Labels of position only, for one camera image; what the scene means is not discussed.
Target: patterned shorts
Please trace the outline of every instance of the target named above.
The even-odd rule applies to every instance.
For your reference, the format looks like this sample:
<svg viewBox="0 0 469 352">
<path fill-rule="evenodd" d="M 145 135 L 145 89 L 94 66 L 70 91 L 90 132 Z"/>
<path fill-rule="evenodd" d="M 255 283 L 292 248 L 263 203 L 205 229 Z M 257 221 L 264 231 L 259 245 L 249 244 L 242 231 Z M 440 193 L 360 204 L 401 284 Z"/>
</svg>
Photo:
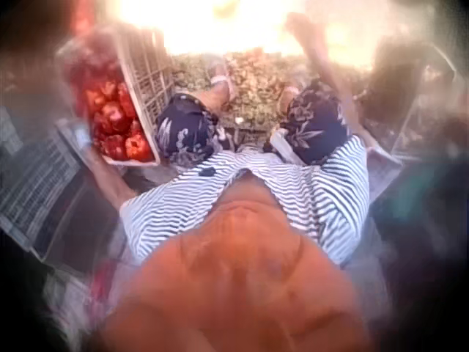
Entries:
<svg viewBox="0 0 469 352">
<path fill-rule="evenodd" d="M 320 165 L 347 141 L 347 127 L 339 99 L 316 78 L 290 103 L 285 139 L 307 165 Z"/>
<path fill-rule="evenodd" d="M 232 137 L 202 102 L 176 94 L 157 118 L 155 141 L 164 158 L 183 169 L 194 167 L 213 153 L 234 150 Z"/>
</svg>

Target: produce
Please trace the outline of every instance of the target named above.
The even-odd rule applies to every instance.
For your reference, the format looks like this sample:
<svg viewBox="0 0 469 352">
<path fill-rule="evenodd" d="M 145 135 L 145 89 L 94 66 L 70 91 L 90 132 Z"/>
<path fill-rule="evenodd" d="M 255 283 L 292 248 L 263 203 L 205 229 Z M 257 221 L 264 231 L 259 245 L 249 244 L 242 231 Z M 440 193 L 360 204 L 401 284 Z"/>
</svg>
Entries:
<svg viewBox="0 0 469 352">
<path fill-rule="evenodd" d="M 317 75 L 305 56 L 282 56 L 254 49 L 228 53 L 224 58 L 238 93 L 220 116 L 221 124 L 228 128 L 268 133 L 281 121 L 282 117 L 276 113 L 276 104 L 290 74 L 297 76 L 300 71 L 304 84 Z M 336 69 L 341 70 L 349 81 L 353 94 L 362 93 L 365 86 L 363 73 L 350 67 L 338 66 Z M 173 56 L 173 79 L 176 92 L 210 88 L 202 55 Z"/>
<path fill-rule="evenodd" d="M 103 141 L 103 149 L 106 155 L 114 160 L 128 160 L 125 152 L 125 137 L 119 134 L 106 137 Z"/>
<path fill-rule="evenodd" d="M 148 161 L 152 158 L 152 151 L 149 148 L 147 140 L 139 132 L 126 139 L 125 151 L 129 158 L 138 161 Z"/>
<path fill-rule="evenodd" d="M 88 37 L 63 61 L 75 110 L 90 124 L 93 145 L 117 161 L 154 159 L 124 81 L 112 41 Z"/>
</svg>

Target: hand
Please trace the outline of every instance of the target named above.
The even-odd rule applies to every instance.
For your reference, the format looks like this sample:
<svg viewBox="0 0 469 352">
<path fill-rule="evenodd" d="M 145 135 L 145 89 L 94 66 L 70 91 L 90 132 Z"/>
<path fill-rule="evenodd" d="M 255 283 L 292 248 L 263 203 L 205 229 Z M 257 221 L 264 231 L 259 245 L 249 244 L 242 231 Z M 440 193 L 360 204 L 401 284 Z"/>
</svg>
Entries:
<svg viewBox="0 0 469 352">
<path fill-rule="evenodd" d="M 320 25 L 313 24 L 302 13 L 290 12 L 287 16 L 286 27 L 316 65 L 325 68 L 329 64 L 325 33 Z"/>
<path fill-rule="evenodd" d="M 73 134 L 75 135 L 76 144 L 80 150 L 90 147 L 92 145 L 92 140 L 89 134 L 88 125 L 82 121 L 77 122 L 73 126 Z"/>
</svg>

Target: crate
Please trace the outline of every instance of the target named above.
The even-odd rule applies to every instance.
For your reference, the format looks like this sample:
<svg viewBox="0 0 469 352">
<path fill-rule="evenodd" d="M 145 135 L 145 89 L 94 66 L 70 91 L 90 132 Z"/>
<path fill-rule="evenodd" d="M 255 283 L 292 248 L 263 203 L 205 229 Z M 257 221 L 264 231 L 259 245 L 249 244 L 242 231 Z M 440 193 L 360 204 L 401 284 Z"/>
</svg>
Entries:
<svg viewBox="0 0 469 352">
<path fill-rule="evenodd" d="M 104 156 L 110 164 L 122 166 L 153 166 L 160 163 L 158 146 L 155 141 L 156 119 L 168 104 L 174 92 L 171 75 L 171 58 L 164 47 L 163 33 L 156 29 L 138 29 L 123 23 L 97 27 L 83 37 L 74 38 L 61 47 L 56 58 L 58 67 L 73 62 L 89 38 L 105 36 L 110 51 L 115 52 L 130 97 L 139 117 L 142 129 L 152 149 L 155 161 L 115 161 Z M 75 105 L 74 92 L 63 79 L 63 92 Z"/>
</svg>

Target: shorts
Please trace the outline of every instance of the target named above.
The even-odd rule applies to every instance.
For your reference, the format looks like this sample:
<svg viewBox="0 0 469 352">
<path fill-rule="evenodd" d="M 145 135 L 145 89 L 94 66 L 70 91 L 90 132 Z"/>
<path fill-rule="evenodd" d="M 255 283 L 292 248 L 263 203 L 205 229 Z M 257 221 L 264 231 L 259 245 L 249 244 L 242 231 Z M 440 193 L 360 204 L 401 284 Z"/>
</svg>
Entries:
<svg viewBox="0 0 469 352">
<path fill-rule="evenodd" d="M 189 94 L 176 94 L 157 118 L 155 142 L 173 165 L 188 169 L 222 150 L 235 150 L 218 117 Z"/>
<path fill-rule="evenodd" d="M 286 141 L 306 165 L 321 165 L 348 139 L 339 99 L 327 84 L 316 78 L 290 103 Z"/>
</svg>

